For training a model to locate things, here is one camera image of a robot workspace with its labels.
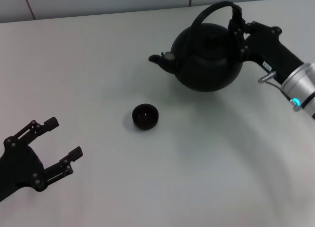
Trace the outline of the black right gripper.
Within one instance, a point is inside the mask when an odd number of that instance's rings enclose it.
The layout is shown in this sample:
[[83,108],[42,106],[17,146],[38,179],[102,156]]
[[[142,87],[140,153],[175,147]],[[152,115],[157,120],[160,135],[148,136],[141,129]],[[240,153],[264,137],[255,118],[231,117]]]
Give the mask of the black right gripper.
[[233,33],[239,61],[257,63],[266,72],[274,71],[275,80],[282,84],[289,75],[304,63],[284,45],[279,36],[282,29],[269,27],[258,22],[246,23],[242,9],[235,3],[228,31]]

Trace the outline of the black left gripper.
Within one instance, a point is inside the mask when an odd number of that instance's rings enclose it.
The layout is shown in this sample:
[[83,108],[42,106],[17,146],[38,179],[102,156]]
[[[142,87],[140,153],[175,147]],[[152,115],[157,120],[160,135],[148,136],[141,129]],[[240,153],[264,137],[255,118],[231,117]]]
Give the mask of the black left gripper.
[[17,133],[17,138],[11,136],[4,140],[4,153],[0,158],[1,201],[24,187],[42,192],[49,185],[73,173],[71,163],[83,156],[80,146],[46,169],[33,149],[28,146],[37,137],[58,126],[56,117],[48,119],[42,125],[32,120]]

